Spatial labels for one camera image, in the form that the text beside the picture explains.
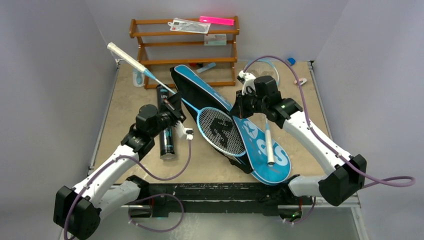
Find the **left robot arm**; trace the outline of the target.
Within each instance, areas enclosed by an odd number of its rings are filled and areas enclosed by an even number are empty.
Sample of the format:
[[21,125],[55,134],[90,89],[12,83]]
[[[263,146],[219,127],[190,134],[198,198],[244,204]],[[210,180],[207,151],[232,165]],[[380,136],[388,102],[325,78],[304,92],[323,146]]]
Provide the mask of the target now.
[[130,202],[148,201],[148,182],[131,177],[118,189],[111,186],[155,146],[155,137],[186,119],[182,96],[177,92],[159,106],[143,105],[111,156],[73,187],[62,186],[55,195],[53,221],[62,227],[64,240],[86,240],[108,214]]

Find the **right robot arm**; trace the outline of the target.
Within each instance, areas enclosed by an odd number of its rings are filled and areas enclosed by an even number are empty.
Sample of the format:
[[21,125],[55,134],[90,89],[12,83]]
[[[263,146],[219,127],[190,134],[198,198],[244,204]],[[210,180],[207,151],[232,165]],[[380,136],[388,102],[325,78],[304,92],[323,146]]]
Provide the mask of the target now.
[[332,206],[339,206],[362,189],[367,161],[351,155],[325,135],[309,118],[305,105],[283,98],[276,80],[269,75],[255,77],[242,72],[238,77],[242,88],[235,94],[230,114],[246,119],[265,114],[268,120],[292,135],[315,158],[323,176],[295,176],[281,189],[280,196],[288,204],[300,197],[322,197]]

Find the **black shuttlecock tube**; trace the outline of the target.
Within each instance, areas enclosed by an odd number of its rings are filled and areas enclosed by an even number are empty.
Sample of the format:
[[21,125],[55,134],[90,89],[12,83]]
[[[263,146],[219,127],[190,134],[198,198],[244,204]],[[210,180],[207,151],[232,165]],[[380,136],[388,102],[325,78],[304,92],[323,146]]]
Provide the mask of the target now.
[[[169,91],[165,89],[162,85],[158,84],[156,86],[156,97],[157,105],[160,106],[164,99],[167,99],[169,96]],[[171,160],[176,156],[174,139],[173,139],[173,130],[168,127],[159,134],[159,148],[160,148],[160,159],[162,160]]]

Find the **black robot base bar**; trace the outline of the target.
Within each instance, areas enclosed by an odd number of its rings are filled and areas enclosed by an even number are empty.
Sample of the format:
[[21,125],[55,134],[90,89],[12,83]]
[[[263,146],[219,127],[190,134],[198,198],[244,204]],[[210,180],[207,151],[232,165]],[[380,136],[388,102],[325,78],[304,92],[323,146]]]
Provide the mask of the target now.
[[290,218],[302,207],[313,203],[311,197],[296,197],[283,183],[147,183],[133,205],[152,207],[155,218],[170,213],[261,214],[266,217]]

